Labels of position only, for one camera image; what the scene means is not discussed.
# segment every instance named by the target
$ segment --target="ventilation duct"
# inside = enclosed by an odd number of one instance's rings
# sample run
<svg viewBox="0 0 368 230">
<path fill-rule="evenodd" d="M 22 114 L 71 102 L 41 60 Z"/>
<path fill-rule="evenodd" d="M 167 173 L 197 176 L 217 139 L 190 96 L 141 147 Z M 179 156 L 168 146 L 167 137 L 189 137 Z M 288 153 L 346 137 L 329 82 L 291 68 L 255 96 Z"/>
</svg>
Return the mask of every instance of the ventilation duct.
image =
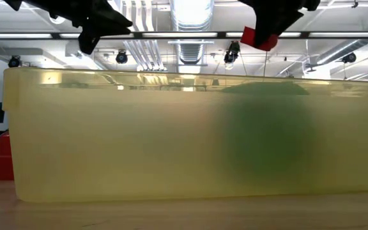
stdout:
<svg viewBox="0 0 368 230">
<path fill-rule="evenodd" d="M 309 66 L 316 67 L 320 65 L 327 65 L 333 61 L 343 58 L 344 56 L 347 56 L 348 54 L 351 54 L 352 52 L 364 47 L 365 45 L 368 45 L 368 39 L 360 39 L 360 40 L 354 40 L 354 41 L 348 40 L 348 41 L 342 42 L 338 46 L 318 56 L 316 60 L 314 61 L 314 63 L 316 64 L 309 65 Z M 277 76 L 282 75 L 284 73 L 295 73 L 298 70 L 302 70 L 301 63 L 292 64 L 291 66 L 289 66 L 289 68 L 283 70 Z"/>
<path fill-rule="evenodd" d="M 210 30 L 214 0 L 170 0 L 170 5 L 172 25 L 175 31 Z M 179 72 L 199 73 L 201 71 L 200 66 L 196 65 L 201 64 L 205 44 L 178 44 L 176 50 Z"/>
</svg>

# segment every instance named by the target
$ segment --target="plastic container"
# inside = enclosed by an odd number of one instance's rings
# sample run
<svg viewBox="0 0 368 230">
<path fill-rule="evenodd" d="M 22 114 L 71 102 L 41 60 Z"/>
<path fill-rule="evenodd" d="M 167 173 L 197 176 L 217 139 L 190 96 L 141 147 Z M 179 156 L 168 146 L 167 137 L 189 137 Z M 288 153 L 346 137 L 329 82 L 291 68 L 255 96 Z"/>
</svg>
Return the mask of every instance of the plastic container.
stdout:
<svg viewBox="0 0 368 230">
<path fill-rule="evenodd" d="M 11 68 L 3 107 L 24 201 L 368 191 L 368 82 Z"/>
</svg>

